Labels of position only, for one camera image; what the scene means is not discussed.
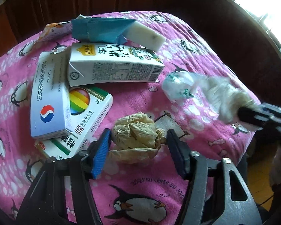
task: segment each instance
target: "blue plastic wrapper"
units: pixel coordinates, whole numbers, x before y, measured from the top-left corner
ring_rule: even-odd
[[[73,19],[72,37],[80,42],[122,45],[127,42],[122,33],[135,21],[117,18]]]

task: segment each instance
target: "crumpled brown paper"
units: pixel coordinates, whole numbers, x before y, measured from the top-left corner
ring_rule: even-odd
[[[166,142],[165,131],[142,112],[118,119],[111,133],[116,148],[108,157],[128,164],[152,159]]]

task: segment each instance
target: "penguin print blanket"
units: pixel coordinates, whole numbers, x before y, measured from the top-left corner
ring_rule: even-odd
[[[132,113],[147,113],[160,128],[174,129],[192,150],[207,158],[240,161],[254,132],[239,124],[224,125],[200,90],[182,104],[172,104],[161,89],[170,72],[189,71],[229,77],[234,86],[247,91],[237,76],[209,45],[184,21],[166,13],[122,12],[99,17],[131,18],[166,37],[157,53],[165,68],[155,83],[104,83],[98,87],[113,95],[108,115],[95,133],[112,128],[115,121]],[[21,202],[43,165],[44,157],[30,137],[30,98],[38,57],[43,51],[57,53],[71,46],[71,34],[56,41],[32,45],[40,33],[10,49],[0,58],[0,208],[15,219]],[[127,165],[107,159],[90,186],[104,225],[174,224],[184,199],[187,182],[177,174],[169,149],[143,163]],[[75,221],[70,180],[65,178],[68,217]]]

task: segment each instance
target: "blue and white medicine box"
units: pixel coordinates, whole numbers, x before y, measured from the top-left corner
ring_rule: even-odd
[[[31,136],[39,140],[70,134],[69,50],[42,52],[35,72],[30,107]]]

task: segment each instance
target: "white milk carton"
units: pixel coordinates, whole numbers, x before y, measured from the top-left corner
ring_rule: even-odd
[[[56,138],[71,133],[69,84],[66,79],[69,50],[42,52],[34,76],[31,106],[31,136]]]
[[[70,86],[106,82],[154,83],[164,68],[147,48],[73,43],[68,69]]]
[[[35,147],[47,158],[71,158],[92,140],[103,118],[112,105],[112,95],[92,86],[70,89],[71,122],[74,131],[61,138],[35,141]]]

